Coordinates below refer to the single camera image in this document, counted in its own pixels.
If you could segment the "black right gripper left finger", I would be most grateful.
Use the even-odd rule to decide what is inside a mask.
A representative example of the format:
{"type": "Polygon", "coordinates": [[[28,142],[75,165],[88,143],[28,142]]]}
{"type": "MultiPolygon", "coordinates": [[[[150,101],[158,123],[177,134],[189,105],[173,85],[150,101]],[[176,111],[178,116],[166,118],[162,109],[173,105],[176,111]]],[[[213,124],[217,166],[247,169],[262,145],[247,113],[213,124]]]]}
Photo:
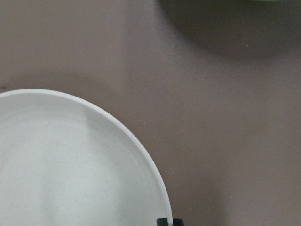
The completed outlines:
{"type": "Polygon", "coordinates": [[[157,226],[168,226],[167,218],[159,218],[157,219],[157,226]]]}

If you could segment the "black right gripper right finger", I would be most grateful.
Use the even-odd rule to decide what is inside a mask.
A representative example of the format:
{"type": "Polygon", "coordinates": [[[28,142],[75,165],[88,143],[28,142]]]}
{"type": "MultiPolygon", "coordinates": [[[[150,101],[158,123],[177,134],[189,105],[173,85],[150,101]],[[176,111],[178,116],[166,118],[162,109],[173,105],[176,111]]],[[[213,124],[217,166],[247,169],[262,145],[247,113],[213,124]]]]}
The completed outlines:
{"type": "Polygon", "coordinates": [[[180,218],[174,218],[173,226],[184,226],[184,221],[180,218]]]}

